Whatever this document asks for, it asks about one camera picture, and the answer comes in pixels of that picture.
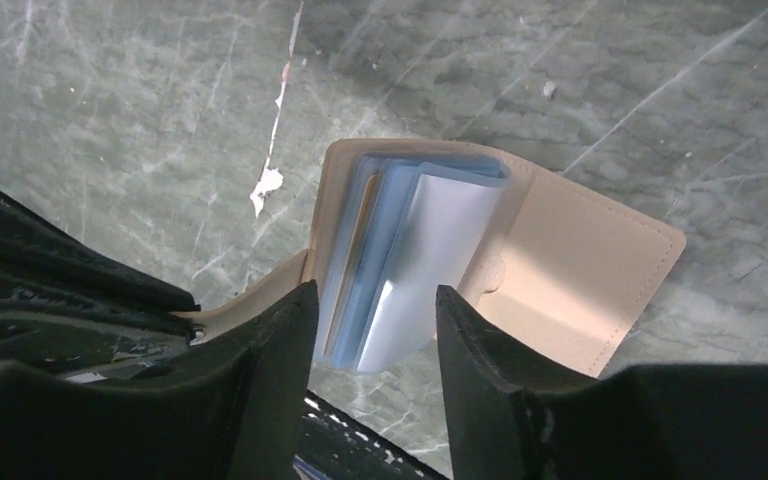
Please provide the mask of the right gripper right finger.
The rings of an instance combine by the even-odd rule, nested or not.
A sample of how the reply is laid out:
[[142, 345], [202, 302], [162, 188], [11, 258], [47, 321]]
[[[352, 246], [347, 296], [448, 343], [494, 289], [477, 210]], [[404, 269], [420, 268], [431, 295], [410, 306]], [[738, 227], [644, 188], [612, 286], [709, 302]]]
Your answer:
[[768, 479], [768, 364], [643, 364], [597, 380], [436, 292], [457, 479]]

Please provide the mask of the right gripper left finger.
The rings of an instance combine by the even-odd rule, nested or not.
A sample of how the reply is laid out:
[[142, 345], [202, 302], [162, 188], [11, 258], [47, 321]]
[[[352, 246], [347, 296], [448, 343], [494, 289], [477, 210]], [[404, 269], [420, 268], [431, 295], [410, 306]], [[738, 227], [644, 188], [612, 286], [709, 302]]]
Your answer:
[[314, 282], [131, 379], [0, 361], [0, 479], [286, 479], [318, 321]]

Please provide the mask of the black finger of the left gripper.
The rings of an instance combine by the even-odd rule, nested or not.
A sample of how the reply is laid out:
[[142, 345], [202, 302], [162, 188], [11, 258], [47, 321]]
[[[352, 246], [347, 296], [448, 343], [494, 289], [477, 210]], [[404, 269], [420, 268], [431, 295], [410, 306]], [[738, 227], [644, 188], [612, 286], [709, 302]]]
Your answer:
[[0, 360], [65, 374], [171, 356], [196, 339], [183, 315], [199, 309], [0, 191]]

